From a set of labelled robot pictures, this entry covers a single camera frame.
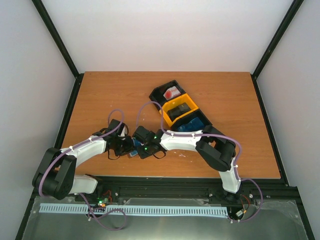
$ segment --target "transparent plastic sheet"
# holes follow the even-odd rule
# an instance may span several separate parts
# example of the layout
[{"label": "transparent plastic sheet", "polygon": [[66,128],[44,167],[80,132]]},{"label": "transparent plastic sheet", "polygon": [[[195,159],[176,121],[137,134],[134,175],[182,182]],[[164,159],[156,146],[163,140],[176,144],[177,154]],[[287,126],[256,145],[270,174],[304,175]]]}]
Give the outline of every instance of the transparent plastic sheet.
[{"label": "transparent plastic sheet", "polygon": [[[119,199],[126,205],[152,206],[208,206],[207,199]],[[251,221],[233,223],[213,217],[142,217],[129,216],[127,227],[120,231],[107,231],[85,214],[39,213],[40,203],[71,203],[73,197],[62,201],[39,198],[34,201],[23,240],[195,240],[195,239],[259,239],[259,240],[307,240],[298,208],[294,201],[267,200],[260,213]],[[248,215],[256,210],[250,206]],[[111,215],[101,221],[108,227],[118,227],[122,216]]]}]

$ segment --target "table top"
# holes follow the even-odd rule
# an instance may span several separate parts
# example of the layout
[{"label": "table top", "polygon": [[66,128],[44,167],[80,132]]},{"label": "table top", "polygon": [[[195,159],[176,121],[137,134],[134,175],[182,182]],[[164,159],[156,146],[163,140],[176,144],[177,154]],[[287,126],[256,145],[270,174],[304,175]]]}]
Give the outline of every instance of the table top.
[{"label": "table top", "polygon": [[[242,178],[279,179],[280,173],[249,72],[86,72],[75,102],[63,147],[73,146],[108,126],[108,114],[124,111],[129,135],[135,130],[140,107],[152,90],[177,80],[212,125],[236,139],[243,148],[238,160]],[[120,120],[115,112],[111,118]],[[161,115],[147,105],[139,124],[156,132]],[[134,177],[219,178],[197,152],[172,150],[156,159],[100,154],[84,162],[77,174]]]}]

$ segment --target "purple cable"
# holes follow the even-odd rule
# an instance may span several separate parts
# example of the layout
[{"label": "purple cable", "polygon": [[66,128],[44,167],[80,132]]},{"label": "purple cable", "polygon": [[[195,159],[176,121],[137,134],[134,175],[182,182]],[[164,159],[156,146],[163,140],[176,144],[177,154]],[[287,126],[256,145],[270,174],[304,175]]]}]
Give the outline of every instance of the purple cable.
[{"label": "purple cable", "polygon": [[[147,103],[145,103],[145,104],[142,105],[142,107],[140,108],[140,110],[139,110],[139,112],[138,112],[138,115],[137,115],[137,117],[136,117],[135,128],[138,128],[139,117],[140,117],[140,114],[141,114],[142,110],[144,109],[144,107],[145,107],[146,105],[149,105],[149,104],[155,104],[155,105],[157,105],[157,106],[160,108],[160,110],[161,110],[161,123],[160,123],[160,128],[161,128],[161,130],[163,131],[164,134],[167,134],[167,135],[172,136],[172,134],[168,133],[168,132],[164,129],[164,110],[163,110],[162,106],[161,106],[158,102],[156,102],[156,101],[148,101]],[[192,134],[177,134],[177,133],[175,133],[175,134],[173,134],[173,136],[174,136],[174,137],[188,137],[188,138],[189,138],[189,137],[214,137],[214,138],[221,138],[221,139],[226,139],[226,140],[229,140],[229,141],[234,142],[234,143],[239,147],[239,152],[238,152],[238,154],[235,156],[235,159],[234,159],[234,162],[233,162],[233,164],[234,164],[233,169],[234,169],[234,172],[236,173],[236,174],[235,174],[235,178],[236,178],[237,180],[240,180],[240,177],[239,177],[239,174],[238,174],[238,169],[237,169],[237,161],[238,161],[238,159],[239,159],[239,157],[240,157],[240,155],[241,155],[241,153],[242,153],[242,147],[241,147],[241,144],[240,144],[237,140],[235,140],[235,139],[233,139],[233,138],[231,138],[231,137],[225,136],[225,135],[211,134],[211,133],[200,133],[200,134],[194,134],[194,135],[192,135]]]},{"label": "purple cable", "polygon": [[264,196],[262,195],[262,191],[261,191],[259,185],[255,181],[253,181],[251,178],[243,178],[243,179],[241,179],[241,182],[244,182],[244,181],[250,181],[256,186],[256,188],[258,189],[259,194],[260,194],[260,205],[259,205],[257,211],[251,217],[249,217],[249,218],[247,218],[245,220],[240,220],[239,223],[245,223],[245,222],[253,219],[260,212],[262,204],[264,203]]},{"label": "purple cable", "polygon": [[[120,121],[120,123],[115,127],[115,129],[113,129],[113,130],[111,130],[111,131],[109,131],[109,132],[107,132],[107,133],[105,133],[105,134],[103,134],[103,135],[101,135],[101,136],[97,136],[97,137],[95,137],[95,138],[92,138],[91,141],[95,141],[95,140],[104,138],[105,136],[108,136],[109,134],[112,134],[113,132],[115,132],[115,131],[121,126],[121,124],[123,123],[124,118],[125,118],[125,114],[124,114],[124,112],[123,112],[121,109],[114,109],[112,112],[110,112],[110,113],[109,113],[109,116],[108,116],[108,121],[109,121],[109,119],[110,119],[111,114],[112,114],[113,112],[115,112],[115,111],[119,111],[119,112],[121,113],[121,121]],[[90,139],[84,140],[84,141],[82,141],[82,142],[74,145],[74,146],[72,147],[72,149],[74,150],[74,149],[76,149],[76,148],[78,148],[78,147],[80,147],[80,146],[82,146],[82,145],[84,145],[84,144],[87,144],[87,143],[89,143],[89,142],[90,142]],[[61,159],[65,154],[71,152],[72,149],[69,148],[69,149],[67,149],[66,151],[64,151],[63,153],[61,153],[59,156],[57,156],[57,157],[52,161],[52,163],[48,166],[47,170],[44,172],[44,174],[43,174],[43,176],[42,176],[42,178],[41,178],[41,181],[40,181],[40,184],[39,184],[39,190],[38,190],[38,191],[39,191],[39,195],[40,195],[41,197],[45,197],[45,195],[44,195],[43,192],[42,192],[42,188],[43,188],[43,186],[44,186],[44,182],[45,182],[46,177],[48,176],[50,170],[54,167],[54,165],[56,164],[56,162],[59,161],[59,159]]]},{"label": "purple cable", "polygon": [[[85,201],[85,203],[88,205],[89,212],[92,214],[94,220],[95,220],[101,227],[103,227],[104,229],[107,229],[107,230],[109,230],[109,231],[118,231],[118,230],[123,229],[123,228],[126,226],[126,224],[127,224],[127,215],[125,214],[125,212],[124,212],[122,209],[120,209],[120,208],[112,209],[112,210],[106,212],[105,214],[97,217],[97,216],[95,215],[92,207],[90,206],[90,203],[88,202],[87,198],[85,197],[85,195],[83,195],[82,193],[79,193],[79,195],[83,198],[83,200]],[[121,213],[123,214],[123,216],[124,216],[124,223],[122,224],[122,226],[120,226],[120,227],[118,227],[118,228],[109,228],[109,227],[103,225],[103,224],[99,221],[99,219],[102,219],[102,218],[108,216],[110,213],[113,213],[113,212],[121,212]]]}]

